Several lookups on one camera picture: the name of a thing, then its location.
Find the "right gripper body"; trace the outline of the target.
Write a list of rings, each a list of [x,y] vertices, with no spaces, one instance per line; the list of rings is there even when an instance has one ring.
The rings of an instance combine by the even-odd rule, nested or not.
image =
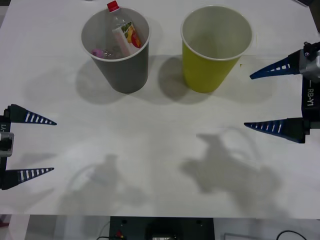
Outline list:
[[[302,79],[301,113],[306,135],[320,128],[320,84],[306,78]]]

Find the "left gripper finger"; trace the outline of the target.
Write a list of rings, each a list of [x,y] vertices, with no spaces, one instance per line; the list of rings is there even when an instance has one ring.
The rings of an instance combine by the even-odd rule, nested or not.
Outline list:
[[[53,167],[5,170],[0,177],[0,189],[8,190],[19,184],[53,171]]]
[[[57,123],[42,115],[29,111],[17,104],[11,104],[4,110],[4,116],[11,123],[19,124],[40,124],[56,126]]]

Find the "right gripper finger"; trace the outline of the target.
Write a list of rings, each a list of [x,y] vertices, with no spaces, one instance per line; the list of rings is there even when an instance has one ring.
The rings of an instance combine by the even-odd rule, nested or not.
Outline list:
[[[301,50],[297,50],[288,55],[286,58],[252,73],[249,77],[254,80],[273,76],[299,75],[300,55]]]
[[[302,117],[261,122],[245,122],[244,125],[252,130],[283,138],[298,144],[304,144],[306,142],[304,120]]]

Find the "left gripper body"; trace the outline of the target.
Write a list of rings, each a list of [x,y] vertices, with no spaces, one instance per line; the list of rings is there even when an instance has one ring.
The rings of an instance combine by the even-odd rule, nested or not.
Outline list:
[[[5,116],[0,117],[0,172],[6,170],[7,158],[12,155],[11,122]]]

